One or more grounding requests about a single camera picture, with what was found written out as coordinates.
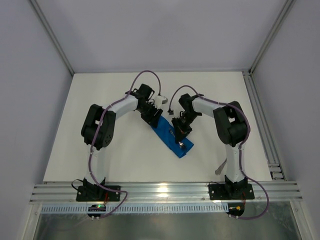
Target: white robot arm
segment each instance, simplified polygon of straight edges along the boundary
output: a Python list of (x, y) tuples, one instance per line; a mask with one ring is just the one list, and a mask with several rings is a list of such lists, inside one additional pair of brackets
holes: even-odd
[[(248, 131), (244, 117), (230, 106), (211, 103), (198, 95), (184, 94), (180, 97), (179, 103), (184, 111), (180, 113), (180, 117), (172, 119), (176, 143), (181, 142), (190, 134), (192, 131), (190, 124), (197, 116), (205, 114), (214, 118), (219, 139), (225, 144), (226, 150), (227, 171), (224, 177), (224, 189), (221, 189), (227, 193), (224, 198), (239, 199), (243, 192), (247, 190), (250, 192), (252, 186), (248, 184), (248, 179), (242, 174), (240, 167), (240, 159), (244, 159), (244, 146), (241, 146), (241, 151), (239, 146)], [(229, 105), (242, 110), (237, 101), (230, 102)]]
[[(168, 99), (163, 96), (156, 96), (155, 100), (151, 101), (151, 97), (155, 92), (148, 85), (142, 84), (139, 89), (134, 89), (129, 95), (122, 101), (112, 105), (104, 114), (102, 122), (103, 109), (102, 106), (93, 104), (89, 108), (83, 127), (81, 129), (81, 135), (84, 138), (84, 142), (89, 145), (88, 153), (96, 134), (98, 124), (100, 128), (97, 133), (97, 138), (94, 142), (93, 148), (95, 151), (92, 154), (92, 171), (95, 173), (96, 180), (101, 184), (105, 184), (105, 150), (110, 144), (114, 136), (115, 122), (118, 118), (122, 117), (128, 112), (137, 110), (141, 113), (141, 118), (147, 122), (150, 126), (156, 128), (158, 126), (159, 118), (163, 112), (160, 109), (160, 105), (166, 103)], [(83, 186), (79, 187), (77, 201), (87, 202), (93, 200), (102, 200), (104, 192), (103, 189), (95, 185), (95, 181), (92, 179), (88, 172), (82, 181)]]

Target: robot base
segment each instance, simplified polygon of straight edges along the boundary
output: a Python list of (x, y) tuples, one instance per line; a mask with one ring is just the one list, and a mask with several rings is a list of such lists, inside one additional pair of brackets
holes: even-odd
[[(121, 186), (105, 185), (105, 179), (101, 182), (101, 185), (112, 190), (121, 190)], [(83, 185), (78, 187), (76, 194), (77, 202), (119, 202), (120, 192), (107, 191), (102, 189), (96, 184), (88, 182), (83, 179)]]
[(210, 200), (252, 200), (255, 199), (252, 185), (245, 178), (239, 182), (231, 182), (225, 176), (225, 184), (209, 184)]

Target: white platform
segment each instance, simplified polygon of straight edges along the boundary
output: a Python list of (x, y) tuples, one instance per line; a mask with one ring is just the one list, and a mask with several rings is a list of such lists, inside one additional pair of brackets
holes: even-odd
[[(53, 145), (44, 181), (73, 181), (82, 179), (88, 168), (88, 147), (81, 128), (92, 104), (106, 107), (120, 99), (137, 73), (75, 74), (65, 104), (62, 119)], [(245, 171), (258, 181), (270, 181), (271, 176), (259, 136), (254, 113), (241, 72), (161, 72), (161, 94), (168, 99), (181, 85), (191, 85), (199, 93), (216, 101), (238, 101), (246, 114), (251, 134), (245, 145)], [(147, 84), (158, 92), (158, 82), (151, 73), (144, 73), (135, 84)], [(180, 90), (173, 101), (189, 89)], [(169, 121), (168, 104), (162, 114)], [(190, 152), (179, 159), (145, 123), (138, 111), (130, 112), (115, 123), (113, 140), (107, 147), (105, 175), (110, 182), (209, 182), (223, 181), (226, 167), (220, 176), (215, 170), (226, 157), (214, 119), (198, 117), (188, 136), (194, 143)]]

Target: white wall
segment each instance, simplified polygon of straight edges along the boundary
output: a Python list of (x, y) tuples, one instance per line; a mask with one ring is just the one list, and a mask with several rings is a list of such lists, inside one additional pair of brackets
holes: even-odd
[(254, 73), (289, 179), (320, 227), (320, 1), (298, 0)]
[(14, 240), (42, 181), (71, 75), (27, 0), (0, 7), (0, 232)]
[(37, 0), (76, 73), (248, 69), (285, 0)]

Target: blue cloth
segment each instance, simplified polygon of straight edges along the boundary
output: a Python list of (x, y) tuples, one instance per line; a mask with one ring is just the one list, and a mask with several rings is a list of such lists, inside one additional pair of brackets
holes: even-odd
[(184, 144), (183, 148), (180, 148), (179, 143), (175, 142), (175, 129), (170, 123), (163, 117), (160, 116), (158, 127), (152, 127), (158, 137), (170, 148), (178, 158), (182, 158), (189, 152), (189, 150), (194, 146), (194, 144), (187, 138), (183, 139), (181, 142)]

